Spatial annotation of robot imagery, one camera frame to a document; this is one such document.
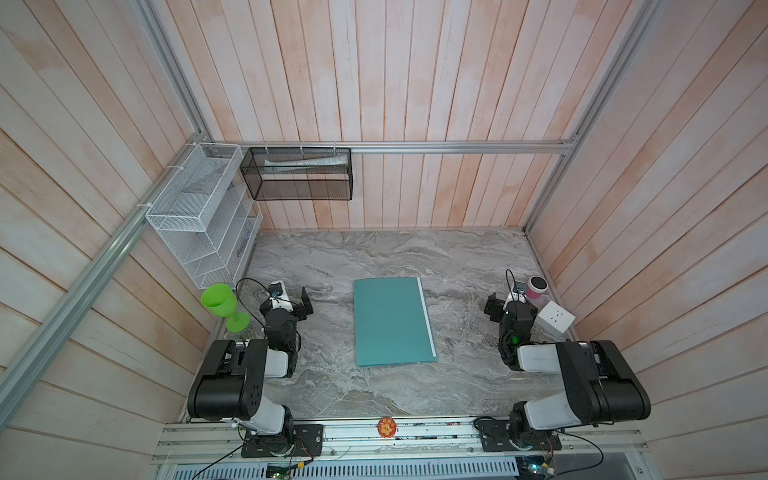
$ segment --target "gray marble surface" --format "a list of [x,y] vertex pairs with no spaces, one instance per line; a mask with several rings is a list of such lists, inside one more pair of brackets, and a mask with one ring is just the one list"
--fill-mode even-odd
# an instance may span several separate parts
[[[298,323],[296,373],[266,381],[265,393],[296,418],[505,414],[548,395],[559,377],[512,372],[496,348],[498,324],[482,312],[491,292],[505,296],[505,268],[518,280],[539,273],[511,229],[260,233],[247,276],[284,280],[294,301],[305,286],[315,309]],[[437,362],[356,365],[353,281],[388,276],[422,278]],[[257,315],[264,298],[255,283],[241,286]],[[255,321],[227,334],[261,336]]]

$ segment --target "green plastic cup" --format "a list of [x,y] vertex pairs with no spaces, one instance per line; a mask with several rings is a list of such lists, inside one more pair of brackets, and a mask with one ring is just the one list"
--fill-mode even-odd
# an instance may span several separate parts
[[237,311],[237,297],[226,283],[209,286],[203,292],[200,303],[215,316],[232,316]]
[[227,319],[227,330],[232,333],[242,332],[249,323],[250,315],[245,312],[238,312]]

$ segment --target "power outlet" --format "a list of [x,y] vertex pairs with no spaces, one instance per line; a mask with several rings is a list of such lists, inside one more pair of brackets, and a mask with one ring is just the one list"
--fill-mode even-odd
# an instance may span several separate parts
[[562,336],[576,317],[550,300],[536,316],[535,325],[552,335]]

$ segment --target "orange cookie-shaped object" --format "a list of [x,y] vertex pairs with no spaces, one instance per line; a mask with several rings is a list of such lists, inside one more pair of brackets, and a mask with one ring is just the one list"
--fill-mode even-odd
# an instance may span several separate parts
[[379,435],[385,439],[390,439],[397,433],[397,424],[390,417],[384,417],[379,420]]

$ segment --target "wood panel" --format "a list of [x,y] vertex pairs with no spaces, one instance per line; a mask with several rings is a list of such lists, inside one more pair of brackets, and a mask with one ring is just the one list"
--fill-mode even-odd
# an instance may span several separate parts
[[668,3],[531,232],[577,335],[647,390],[665,478],[766,470],[767,26],[768,2]]
[[[3,2],[0,59],[5,369],[193,126],[130,3]],[[152,235],[0,433],[0,477],[137,478],[147,470],[215,326]],[[32,461],[40,451],[55,454]]]
[[[566,138],[641,3],[250,0],[248,15],[245,0],[154,1],[225,141]],[[346,204],[264,203],[278,230],[520,227],[557,159],[365,155]]]

